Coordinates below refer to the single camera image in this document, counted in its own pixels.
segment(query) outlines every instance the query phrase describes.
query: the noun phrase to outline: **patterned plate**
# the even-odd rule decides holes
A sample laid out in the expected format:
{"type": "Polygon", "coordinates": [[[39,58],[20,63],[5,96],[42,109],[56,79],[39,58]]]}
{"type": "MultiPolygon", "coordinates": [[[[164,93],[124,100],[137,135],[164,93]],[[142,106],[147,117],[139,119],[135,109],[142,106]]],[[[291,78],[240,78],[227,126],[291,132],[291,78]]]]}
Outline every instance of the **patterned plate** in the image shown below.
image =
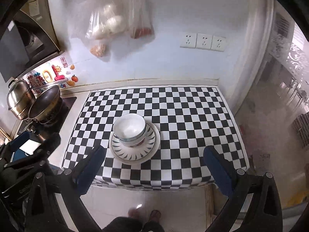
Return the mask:
{"type": "Polygon", "coordinates": [[[123,145],[112,132],[109,138],[109,148],[115,159],[127,165],[141,164],[151,159],[160,146],[160,133],[157,127],[152,123],[147,122],[146,129],[147,134],[145,141],[135,148],[123,145]]]}

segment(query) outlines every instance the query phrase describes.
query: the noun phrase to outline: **floor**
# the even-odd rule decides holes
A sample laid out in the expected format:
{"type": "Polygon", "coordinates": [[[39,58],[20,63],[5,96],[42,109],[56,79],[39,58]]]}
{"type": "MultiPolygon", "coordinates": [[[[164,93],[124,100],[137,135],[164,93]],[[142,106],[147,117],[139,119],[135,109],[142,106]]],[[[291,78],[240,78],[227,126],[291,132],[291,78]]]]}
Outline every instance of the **floor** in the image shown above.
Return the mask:
{"type": "Polygon", "coordinates": [[[276,180],[282,208],[299,191],[306,189],[305,164],[308,152],[292,128],[293,120],[309,108],[291,99],[281,83],[259,81],[253,86],[235,116],[243,129],[248,156],[252,155],[258,175],[271,172],[276,180]]]}
{"type": "MultiPolygon", "coordinates": [[[[57,195],[60,209],[70,229],[77,231],[69,217],[62,198],[57,195]]],[[[205,189],[197,187],[181,191],[134,191],[91,186],[81,199],[89,213],[104,228],[117,216],[127,216],[130,208],[142,205],[143,222],[157,209],[162,217],[160,224],[166,232],[204,232],[206,230],[205,189]]]]}

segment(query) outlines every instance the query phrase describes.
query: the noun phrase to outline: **black and white checkered cloth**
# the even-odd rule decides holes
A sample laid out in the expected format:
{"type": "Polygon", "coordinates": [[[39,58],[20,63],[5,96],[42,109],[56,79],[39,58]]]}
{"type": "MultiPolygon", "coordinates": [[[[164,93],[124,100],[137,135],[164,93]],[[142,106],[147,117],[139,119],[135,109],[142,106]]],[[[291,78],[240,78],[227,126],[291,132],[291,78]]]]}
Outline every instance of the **black and white checkered cloth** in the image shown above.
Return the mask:
{"type": "Polygon", "coordinates": [[[137,189],[179,189],[213,181],[203,150],[214,145],[233,166],[246,169],[236,123],[217,87],[119,88],[95,91],[76,121],[63,168],[73,168],[95,145],[109,147],[113,123],[124,114],[144,116],[159,129],[161,146],[139,165],[125,165],[107,149],[93,184],[137,189]]]}

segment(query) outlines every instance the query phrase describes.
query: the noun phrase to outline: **power socket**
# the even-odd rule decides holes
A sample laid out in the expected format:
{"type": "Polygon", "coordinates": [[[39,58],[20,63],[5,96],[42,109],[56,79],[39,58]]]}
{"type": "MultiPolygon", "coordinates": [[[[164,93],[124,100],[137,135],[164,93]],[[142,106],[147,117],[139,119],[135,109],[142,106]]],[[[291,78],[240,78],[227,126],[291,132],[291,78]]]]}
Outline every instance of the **power socket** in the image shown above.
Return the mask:
{"type": "Polygon", "coordinates": [[[210,50],[212,35],[197,33],[196,48],[210,50]]]}
{"type": "Polygon", "coordinates": [[[196,33],[183,32],[181,33],[180,47],[195,48],[196,46],[196,33]]]}
{"type": "Polygon", "coordinates": [[[225,37],[213,36],[211,49],[214,51],[224,51],[227,45],[227,39],[225,37]]]}

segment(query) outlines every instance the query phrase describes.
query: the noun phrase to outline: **person's foot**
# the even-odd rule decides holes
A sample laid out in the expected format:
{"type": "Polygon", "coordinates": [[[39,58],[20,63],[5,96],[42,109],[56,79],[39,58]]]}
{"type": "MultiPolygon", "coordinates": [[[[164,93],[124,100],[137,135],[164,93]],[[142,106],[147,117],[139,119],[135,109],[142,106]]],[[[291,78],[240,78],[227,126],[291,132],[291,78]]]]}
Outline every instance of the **person's foot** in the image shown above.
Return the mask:
{"type": "Polygon", "coordinates": [[[150,222],[150,221],[153,221],[153,222],[158,222],[158,223],[159,223],[160,218],[161,218],[161,213],[160,213],[160,211],[158,211],[158,210],[153,210],[153,211],[150,213],[149,222],[150,222]]]}
{"type": "Polygon", "coordinates": [[[139,219],[139,211],[136,208],[130,208],[128,211],[128,217],[133,219],[139,219]]]}

